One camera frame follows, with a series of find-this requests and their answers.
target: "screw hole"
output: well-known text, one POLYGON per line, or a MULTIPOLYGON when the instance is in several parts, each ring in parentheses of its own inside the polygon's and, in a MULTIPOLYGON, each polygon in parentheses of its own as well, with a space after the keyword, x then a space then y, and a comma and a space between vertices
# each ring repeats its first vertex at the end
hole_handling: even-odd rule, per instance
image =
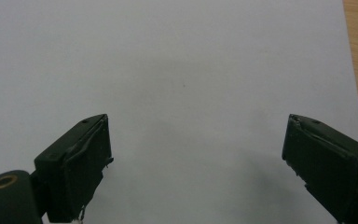
POLYGON ((4 175, 0 177, 0 189, 4 189, 7 186, 12 185, 17 181, 16 175, 4 175))
POLYGON ((295 117, 295 116, 293 116, 293 120, 296 121, 296 122, 300 122, 300 121, 301 121, 301 119, 299 119, 298 117, 295 117))

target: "white paper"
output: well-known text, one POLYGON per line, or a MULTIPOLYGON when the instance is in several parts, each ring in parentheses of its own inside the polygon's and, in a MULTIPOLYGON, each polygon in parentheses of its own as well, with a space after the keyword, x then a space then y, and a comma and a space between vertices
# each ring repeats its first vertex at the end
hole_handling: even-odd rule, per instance
POLYGON ((281 153, 290 113, 358 140, 342 2, 0 2, 0 174, 102 113, 85 223, 335 223, 281 153))

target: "white surface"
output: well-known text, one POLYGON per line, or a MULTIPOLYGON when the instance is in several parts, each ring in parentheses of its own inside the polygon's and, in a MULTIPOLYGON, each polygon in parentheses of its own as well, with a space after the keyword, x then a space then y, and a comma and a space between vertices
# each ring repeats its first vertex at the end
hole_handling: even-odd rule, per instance
POLYGON ((0 173, 100 113, 86 223, 335 223, 281 152, 290 113, 358 140, 341 0, 0 2, 0 173))

